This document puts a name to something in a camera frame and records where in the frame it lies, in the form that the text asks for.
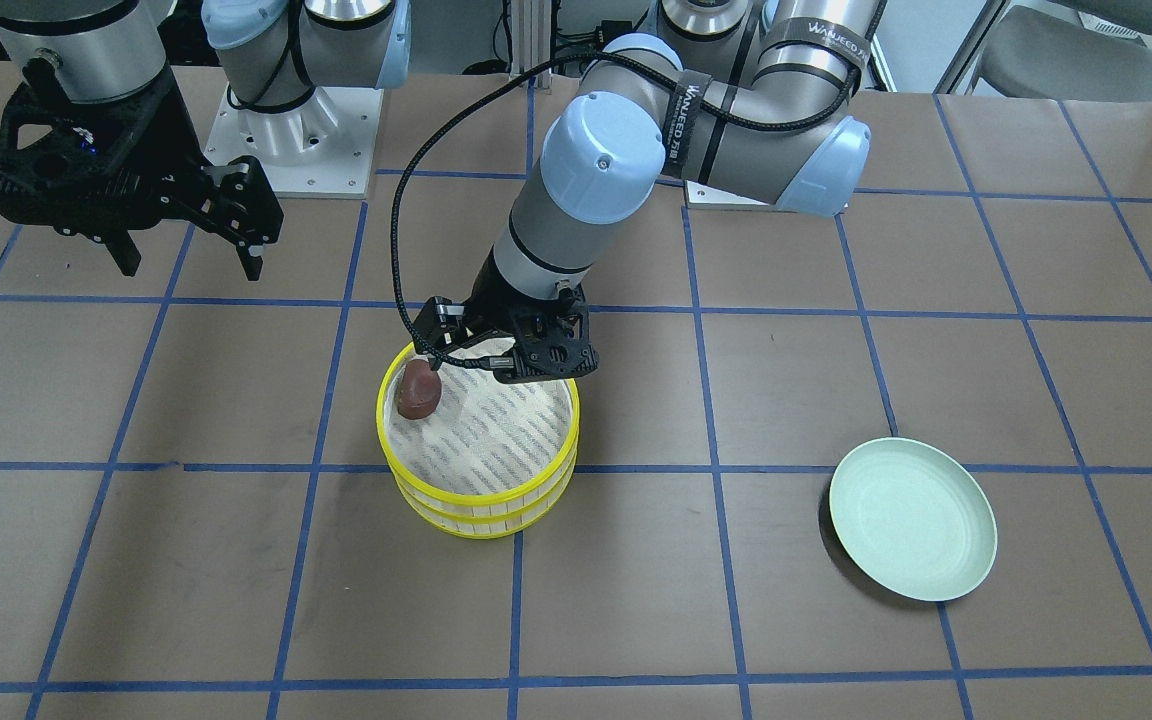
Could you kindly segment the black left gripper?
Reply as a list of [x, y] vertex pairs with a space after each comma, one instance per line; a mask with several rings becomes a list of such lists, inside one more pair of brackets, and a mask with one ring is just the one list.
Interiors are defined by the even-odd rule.
[[581, 285], [562, 281], [554, 300], [535, 300], [488, 258], [461, 304], [426, 300], [414, 320], [414, 342], [433, 370], [444, 363], [488, 370], [508, 386], [568, 381], [599, 366], [588, 323]]

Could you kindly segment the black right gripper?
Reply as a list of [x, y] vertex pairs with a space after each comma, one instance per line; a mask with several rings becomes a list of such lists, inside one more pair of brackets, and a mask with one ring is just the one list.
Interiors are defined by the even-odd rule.
[[129, 232], [187, 220], [233, 243], [251, 282], [283, 223], [259, 159], [206, 158], [170, 70], [103, 103], [74, 100], [56, 70], [26, 70], [0, 123], [0, 213], [103, 238], [124, 276], [142, 263]]

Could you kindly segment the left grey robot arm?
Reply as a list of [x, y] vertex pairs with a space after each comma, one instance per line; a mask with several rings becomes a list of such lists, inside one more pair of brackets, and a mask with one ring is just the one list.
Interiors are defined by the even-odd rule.
[[658, 33], [588, 53], [579, 91], [463, 302], [399, 318], [433, 369], [506, 384], [593, 373], [582, 279], [658, 179], [814, 217], [846, 210], [870, 150], [849, 104], [882, 1], [658, 1]]

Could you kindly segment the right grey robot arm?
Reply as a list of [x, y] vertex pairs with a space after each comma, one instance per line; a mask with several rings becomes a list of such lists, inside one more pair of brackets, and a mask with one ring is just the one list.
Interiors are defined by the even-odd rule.
[[0, 1], [22, 74], [0, 123], [0, 215], [141, 268], [132, 232], [194, 223], [250, 281], [279, 197], [362, 194], [371, 114], [403, 85], [407, 1]]

